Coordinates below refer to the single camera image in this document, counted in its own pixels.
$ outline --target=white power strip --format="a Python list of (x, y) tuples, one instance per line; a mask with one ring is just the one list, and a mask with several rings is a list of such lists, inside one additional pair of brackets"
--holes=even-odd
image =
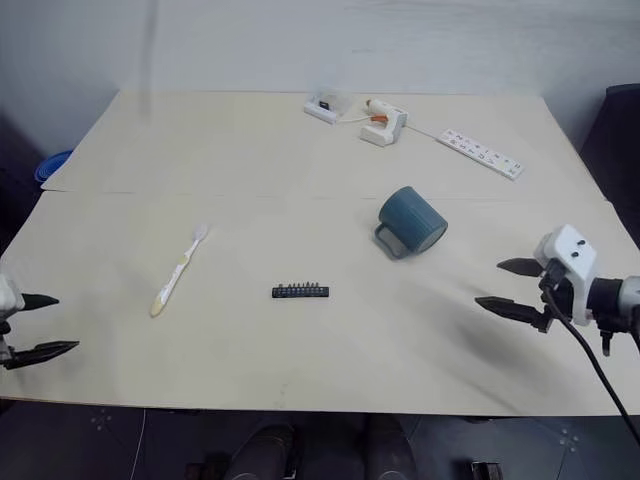
[(454, 130), (444, 131), (437, 140), (511, 180), (518, 178), (518, 175), (524, 170), (524, 167), (515, 160), (491, 150), (474, 139), (465, 137)]

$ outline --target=white wall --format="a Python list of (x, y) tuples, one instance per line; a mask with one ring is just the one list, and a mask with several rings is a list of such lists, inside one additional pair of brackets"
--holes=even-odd
[(638, 0), (0, 0), (5, 112), (46, 153), (120, 87), (537, 93), (579, 145), (640, 82)]

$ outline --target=wooden table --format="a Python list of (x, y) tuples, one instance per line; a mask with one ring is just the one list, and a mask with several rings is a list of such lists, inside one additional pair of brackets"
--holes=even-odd
[[(43, 194), (0, 264), (25, 292), (62, 300), (13, 317), (9, 342), (80, 346), (0, 372), (0, 395), (178, 408), (614, 414), (560, 324), (543, 335), (473, 301), (495, 294), (539, 305), (534, 279), (495, 264), (531, 255), (563, 223), (598, 249), (602, 276), (640, 269), (633, 242), (541, 100), (384, 96), (421, 128), (458, 129), (524, 163), (511, 182), (413, 132), (392, 147), (368, 145), (355, 125), (304, 115), (302, 99), (162, 94), (151, 123), (136, 130), (136, 96), (121, 94), (47, 182), (64, 191)], [(372, 232), (384, 199), (405, 184), (450, 227), (429, 251), (394, 262)], [(209, 236), (151, 319), (155, 295), (203, 221)], [(270, 298), (278, 283), (306, 281), (330, 286), (331, 297)], [(595, 325), (581, 332), (598, 350)], [(637, 360), (631, 339), (616, 337), (602, 361), (630, 413), (640, 412)]]

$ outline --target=gray floor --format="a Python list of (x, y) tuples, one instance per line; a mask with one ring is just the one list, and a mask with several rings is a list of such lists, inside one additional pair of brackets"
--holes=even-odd
[[(233, 454), (251, 433), (272, 423), (303, 428), (340, 424), (341, 435), (352, 435), (355, 441), (364, 418), (362, 414), (148, 410), (135, 478), (184, 478), (187, 463), (201, 462), (212, 452)], [(444, 416), (399, 418), (422, 479), (470, 478), (470, 460), (500, 462), (505, 480), (640, 478), (640, 452), (618, 417), (481, 423)], [(126, 480), (141, 419), (142, 410), (131, 408), (16, 403), (0, 416), (0, 479)]]

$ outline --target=blue mug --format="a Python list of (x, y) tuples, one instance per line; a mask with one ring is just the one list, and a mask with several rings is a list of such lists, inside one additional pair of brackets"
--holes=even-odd
[[(404, 258), (409, 253), (424, 252), (447, 230), (447, 221), (418, 195), (412, 187), (404, 187), (391, 195), (380, 209), (380, 225), (375, 230), (376, 239), (394, 258)], [(388, 230), (404, 247), (396, 253), (382, 236)]]

